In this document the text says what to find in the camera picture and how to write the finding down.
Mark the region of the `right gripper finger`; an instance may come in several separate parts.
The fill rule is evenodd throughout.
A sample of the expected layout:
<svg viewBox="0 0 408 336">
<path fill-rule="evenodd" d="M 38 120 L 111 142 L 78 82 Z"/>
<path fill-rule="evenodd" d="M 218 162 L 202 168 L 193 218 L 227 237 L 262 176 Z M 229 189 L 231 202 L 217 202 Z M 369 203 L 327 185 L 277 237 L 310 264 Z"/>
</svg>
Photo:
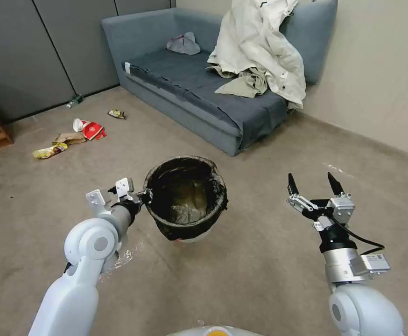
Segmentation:
<svg viewBox="0 0 408 336">
<path fill-rule="evenodd" d="M 341 183 L 330 172 L 327 173 L 327 177 L 328 177 L 328 181 L 329 181 L 331 190 L 334 194 L 334 196 L 332 196 L 330 200 L 335 199 L 335 198 L 346 198 L 346 199 L 351 198 L 351 194 L 346 193 L 344 191 Z"/>
<path fill-rule="evenodd" d="M 297 210 L 300 213 L 303 213 L 304 211 L 307 212 L 313 212 L 315 210 L 315 205 L 305 197 L 301 196 L 299 194 L 296 182 L 294 180 L 294 177 L 292 173 L 288 173 L 288 186 L 287 190 L 289 193 L 287 203 L 293 207 L 295 210 Z"/>
</svg>

